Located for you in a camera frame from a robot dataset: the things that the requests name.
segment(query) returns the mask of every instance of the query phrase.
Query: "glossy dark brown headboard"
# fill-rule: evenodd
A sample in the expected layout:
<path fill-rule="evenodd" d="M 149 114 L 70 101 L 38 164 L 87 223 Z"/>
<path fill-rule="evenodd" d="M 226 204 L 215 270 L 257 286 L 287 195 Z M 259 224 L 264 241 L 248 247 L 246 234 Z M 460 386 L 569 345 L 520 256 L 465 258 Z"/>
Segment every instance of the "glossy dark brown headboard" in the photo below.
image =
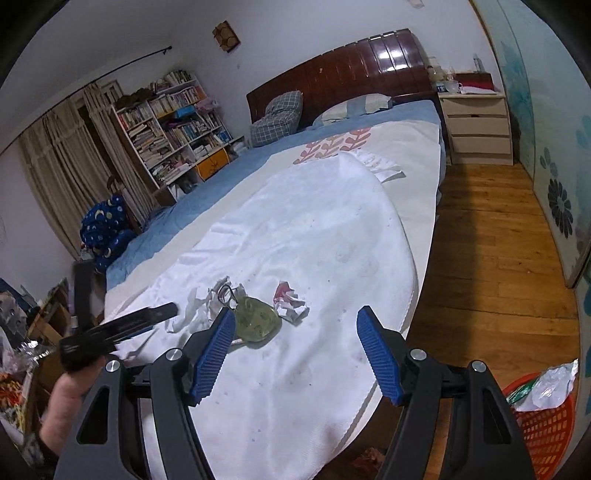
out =
<path fill-rule="evenodd" d="M 259 120 L 271 100 L 291 90 L 304 94 L 300 128 L 311 125 L 331 106 L 367 93 L 396 97 L 396 103 L 432 99 L 441 112 L 418 45 L 407 28 L 328 51 L 269 80 L 246 96 L 251 120 Z"/>

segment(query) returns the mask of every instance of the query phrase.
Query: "red plastic basket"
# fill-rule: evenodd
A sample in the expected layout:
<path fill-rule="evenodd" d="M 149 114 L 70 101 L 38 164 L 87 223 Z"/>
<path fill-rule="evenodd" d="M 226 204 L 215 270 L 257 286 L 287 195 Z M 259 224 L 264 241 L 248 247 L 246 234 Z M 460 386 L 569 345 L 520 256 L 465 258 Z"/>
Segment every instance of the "red plastic basket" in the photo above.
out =
<path fill-rule="evenodd" d="M 537 377 L 537 374 L 526 375 L 503 390 L 507 396 Z M 523 433 L 525 445 L 530 452 L 534 464 L 535 476 L 538 480 L 548 480 L 562 460 L 574 427 L 574 401 L 572 395 L 558 408 L 540 411 L 513 411 L 517 423 Z"/>

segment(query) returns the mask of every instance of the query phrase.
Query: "floor plank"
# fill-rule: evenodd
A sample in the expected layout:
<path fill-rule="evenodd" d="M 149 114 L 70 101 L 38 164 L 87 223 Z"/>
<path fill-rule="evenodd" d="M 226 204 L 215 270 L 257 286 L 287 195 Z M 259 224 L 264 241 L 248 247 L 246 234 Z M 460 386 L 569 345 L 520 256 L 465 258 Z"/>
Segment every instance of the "floor plank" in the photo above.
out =
<path fill-rule="evenodd" d="M 574 294 L 520 165 L 448 166 L 423 292 L 408 335 L 439 361 L 486 362 L 501 387 L 579 355 Z M 425 479 L 443 460 L 450 402 L 442 401 Z M 358 479 L 350 462 L 386 449 L 400 409 L 382 399 L 363 432 L 318 475 Z"/>

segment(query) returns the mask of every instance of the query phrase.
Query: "metal screw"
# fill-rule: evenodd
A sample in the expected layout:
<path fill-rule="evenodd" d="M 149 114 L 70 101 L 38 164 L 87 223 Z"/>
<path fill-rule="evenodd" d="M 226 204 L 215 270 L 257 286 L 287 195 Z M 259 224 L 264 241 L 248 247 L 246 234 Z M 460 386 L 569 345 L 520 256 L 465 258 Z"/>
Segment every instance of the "metal screw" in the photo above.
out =
<path fill-rule="evenodd" d="M 425 350 L 421 350 L 420 348 L 413 348 L 410 350 L 410 356 L 413 360 L 417 360 L 419 362 L 427 358 Z"/>
<path fill-rule="evenodd" d="M 105 370 L 107 370 L 108 372 L 115 372 L 119 369 L 119 367 L 121 366 L 121 364 L 117 361 L 117 360 L 111 360 L 107 366 L 105 367 Z"/>
<path fill-rule="evenodd" d="M 166 358 L 170 361 L 178 360 L 183 356 L 183 352 L 178 348 L 171 348 L 168 352 L 166 352 Z"/>
<path fill-rule="evenodd" d="M 480 360 L 474 360 L 472 362 L 472 368 L 474 369 L 475 372 L 479 372 L 479 373 L 486 372 L 486 365 L 484 362 L 481 362 Z"/>

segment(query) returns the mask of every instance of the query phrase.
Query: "nightstand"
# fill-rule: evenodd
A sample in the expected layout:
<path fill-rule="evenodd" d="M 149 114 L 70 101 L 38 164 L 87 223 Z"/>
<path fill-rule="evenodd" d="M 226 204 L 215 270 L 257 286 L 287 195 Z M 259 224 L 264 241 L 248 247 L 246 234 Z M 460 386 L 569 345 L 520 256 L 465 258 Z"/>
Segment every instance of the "nightstand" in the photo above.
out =
<path fill-rule="evenodd" d="M 452 164 L 513 165 L 505 95 L 439 93 Z"/>

